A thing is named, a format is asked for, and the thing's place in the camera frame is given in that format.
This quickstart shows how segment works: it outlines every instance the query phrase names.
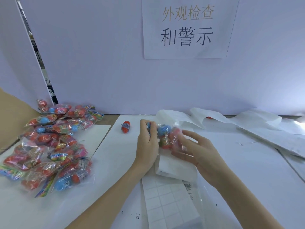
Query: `sign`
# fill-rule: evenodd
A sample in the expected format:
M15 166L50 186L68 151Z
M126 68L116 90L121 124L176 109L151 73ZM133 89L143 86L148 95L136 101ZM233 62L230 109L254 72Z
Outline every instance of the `sign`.
M142 0L145 59L227 56L239 0Z

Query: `person's right hand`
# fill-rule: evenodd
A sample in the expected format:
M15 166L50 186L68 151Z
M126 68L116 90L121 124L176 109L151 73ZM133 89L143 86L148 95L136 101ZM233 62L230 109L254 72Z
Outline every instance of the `person's right hand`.
M209 139L188 130L182 130L182 133L195 139L198 143L186 139L182 134L178 134L178 140L187 148L187 151L172 151L172 155L193 163L202 177L216 188L221 184L222 178L230 168Z

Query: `hand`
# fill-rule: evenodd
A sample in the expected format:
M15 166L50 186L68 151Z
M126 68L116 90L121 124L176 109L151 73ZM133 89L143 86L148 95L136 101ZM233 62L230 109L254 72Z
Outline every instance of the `hand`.
M140 135L138 136L137 154L134 165L140 167L145 173L153 166L159 151L157 139L157 125L151 122L150 136L146 128L148 120L140 121Z
M221 184L222 178L230 168L209 139L188 130L182 130L182 133L195 139L198 143L186 139L182 134L178 134L178 140L187 148L187 151L183 151L183 153L172 151L172 154L177 158L193 163L202 177L216 188Z

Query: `person's left hand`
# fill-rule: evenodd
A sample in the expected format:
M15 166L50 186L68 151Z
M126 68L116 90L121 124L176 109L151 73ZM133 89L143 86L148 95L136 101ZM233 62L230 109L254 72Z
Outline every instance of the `person's left hand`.
M151 121L140 121L140 135L138 136L137 154L134 161L134 165L140 167L145 173L153 166L159 151L157 125L155 122L151 122L149 136L146 127L148 122Z

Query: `forearm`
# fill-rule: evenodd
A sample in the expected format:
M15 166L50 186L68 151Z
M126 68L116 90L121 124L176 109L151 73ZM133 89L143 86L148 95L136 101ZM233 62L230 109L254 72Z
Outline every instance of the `forearm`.
M231 170L224 175L222 184L217 187L217 190L243 229L283 228Z
M90 225L92 229L107 229L111 227L127 197L144 175L143 169L137 165L132 165L109 190L85 211L87 215L86 220L91 223L94 222L94 224ZM80 215L71 223L72 228L78 229L82 227L79 224L81 220L83 218Z

